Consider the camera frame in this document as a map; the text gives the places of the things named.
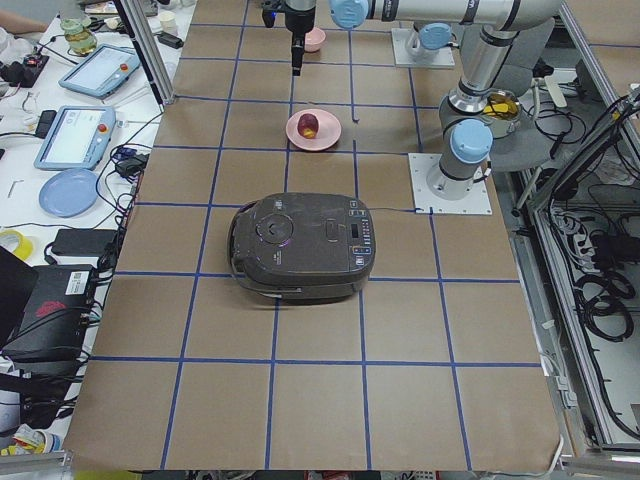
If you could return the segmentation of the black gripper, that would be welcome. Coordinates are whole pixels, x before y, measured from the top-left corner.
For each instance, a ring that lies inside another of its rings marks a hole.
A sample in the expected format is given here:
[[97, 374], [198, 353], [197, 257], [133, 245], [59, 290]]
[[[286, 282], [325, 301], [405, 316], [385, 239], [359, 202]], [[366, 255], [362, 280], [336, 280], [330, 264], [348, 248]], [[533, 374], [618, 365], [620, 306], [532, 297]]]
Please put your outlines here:
[[[266, 0], [261, 2], [262, 20], [266, 28], [273, 28], [276, 16], [284, 15], [285, 27], [291, 33], [309, 33], [314, 28], [315, 0]], [[300, 76], [304, 59], [304, 36], [292, 35], [291, 72]]]

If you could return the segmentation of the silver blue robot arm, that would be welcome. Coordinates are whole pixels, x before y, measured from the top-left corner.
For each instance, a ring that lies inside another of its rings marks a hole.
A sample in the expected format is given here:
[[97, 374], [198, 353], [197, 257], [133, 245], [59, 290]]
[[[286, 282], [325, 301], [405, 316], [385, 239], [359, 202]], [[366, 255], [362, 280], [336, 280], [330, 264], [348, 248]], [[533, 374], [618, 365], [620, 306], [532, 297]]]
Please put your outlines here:
[[353, 30], [367, 20], [418, 21], [482, 29], [473, 61], [463, 68], [458, 85], [443, 100], [439, 115], [443, 136], [452, 137], [453, 125], [478, 116], [487, 103], [490, 87], [518, 33], [543, 24], [560, 9], [559, 1], [331, 1], [333, 22]]
[[411, 57], [417, 58], [449, 47], [452, 38], [452, 28], [448, 23], [415, 23], [405, 41], [405, 50]]

